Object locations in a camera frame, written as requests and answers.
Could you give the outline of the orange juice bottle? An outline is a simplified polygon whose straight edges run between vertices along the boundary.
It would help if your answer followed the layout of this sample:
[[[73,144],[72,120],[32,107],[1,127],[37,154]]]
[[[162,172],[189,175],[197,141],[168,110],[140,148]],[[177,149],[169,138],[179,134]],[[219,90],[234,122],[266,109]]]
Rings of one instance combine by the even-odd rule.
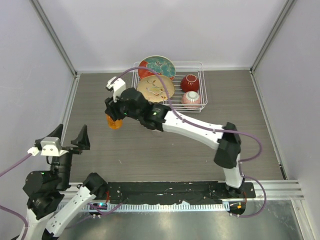
[[[109,128],[118,130],[123,126],[123,120],[113,120],[109,115],[106,115],[107,123]]]

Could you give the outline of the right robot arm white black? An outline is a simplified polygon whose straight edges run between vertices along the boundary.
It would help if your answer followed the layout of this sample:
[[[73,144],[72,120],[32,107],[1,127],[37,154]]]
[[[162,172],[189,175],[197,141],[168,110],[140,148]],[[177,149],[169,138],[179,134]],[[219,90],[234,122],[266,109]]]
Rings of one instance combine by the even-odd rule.
[[[244,191],[240,173],[241,138],[232,123],[216,125],[188,117],[160,103],[150,103],[134,88],[104,101],[113,121],[131,118],[149,130],[175,133],[203,143],[215,151],[213,161],[223,169],[226,193],[233,198]]]

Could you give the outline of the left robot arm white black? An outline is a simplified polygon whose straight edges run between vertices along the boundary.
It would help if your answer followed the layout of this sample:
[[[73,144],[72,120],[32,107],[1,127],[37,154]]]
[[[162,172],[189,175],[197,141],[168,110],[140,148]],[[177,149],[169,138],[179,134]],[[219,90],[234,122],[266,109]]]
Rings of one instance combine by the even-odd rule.
[[[91,148],[88,127],[83,125],[71,146],[63,147],[63,124],[47,136],[37,139],[28,151],[52,158],[49,170],[30,172],[23,186],[28,196],[24,227],[17,240],[57,240],[71,220],[92,200],[102,199],[107,192],[107,182],[96,172],[89,173],[76,194],[57,211],[64,199],[64,191],[71,187],[70,175],[73,155],[80,155]]]

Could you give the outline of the beige bird plate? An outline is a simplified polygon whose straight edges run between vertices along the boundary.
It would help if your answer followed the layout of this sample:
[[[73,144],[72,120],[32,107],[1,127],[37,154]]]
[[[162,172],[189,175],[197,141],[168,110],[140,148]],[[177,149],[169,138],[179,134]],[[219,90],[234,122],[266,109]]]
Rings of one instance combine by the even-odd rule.
[[[167,89],[169,98],[175,93],[175,87],[170,78],[160,75],[164,86]],[[144,98],[152,103],[161,103],[168,99],[165,88],[157,76],[152,75],[143,78],[137,85],[137,90],[142,93]]]

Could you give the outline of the red teal floral plate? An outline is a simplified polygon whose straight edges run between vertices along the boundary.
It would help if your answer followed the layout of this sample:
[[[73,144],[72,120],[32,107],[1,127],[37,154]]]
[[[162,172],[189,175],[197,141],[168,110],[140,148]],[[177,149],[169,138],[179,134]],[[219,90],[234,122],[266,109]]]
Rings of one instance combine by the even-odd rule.
[[[145,67],[155,71],[157,74],[166,76],[173,80],[176,76],[176,68],[171,60],[160,55],[152,55],[143,59],[139,67]]]

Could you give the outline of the pink patterned bowl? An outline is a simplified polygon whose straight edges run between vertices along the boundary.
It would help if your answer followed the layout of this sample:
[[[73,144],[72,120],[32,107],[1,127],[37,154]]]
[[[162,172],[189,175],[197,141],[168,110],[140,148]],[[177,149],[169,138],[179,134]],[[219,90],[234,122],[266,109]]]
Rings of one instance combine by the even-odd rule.
[[[186,108],[198,108],[201,106],[201,97],[195,91],[185,92],[182,96],[181,104]]]

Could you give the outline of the red bowl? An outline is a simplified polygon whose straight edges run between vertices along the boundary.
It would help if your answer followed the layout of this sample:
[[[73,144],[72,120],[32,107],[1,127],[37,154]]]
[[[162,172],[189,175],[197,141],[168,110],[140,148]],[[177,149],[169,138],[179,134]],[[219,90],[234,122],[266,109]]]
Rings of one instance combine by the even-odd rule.
[[[183,92],[197,92],[200,89],[200,81],[193,74],[186,75],[180,82],[180,87]]]

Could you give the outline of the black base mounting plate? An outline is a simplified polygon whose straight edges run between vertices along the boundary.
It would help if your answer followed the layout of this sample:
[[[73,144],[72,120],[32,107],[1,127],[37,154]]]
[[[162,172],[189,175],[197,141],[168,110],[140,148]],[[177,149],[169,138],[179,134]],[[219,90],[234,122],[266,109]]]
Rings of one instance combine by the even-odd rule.
[[[128,205],[220,204],[224,199],[254,199],[254,185],[244,182],[239,189],[218,181],[108,182],[97,200]]]

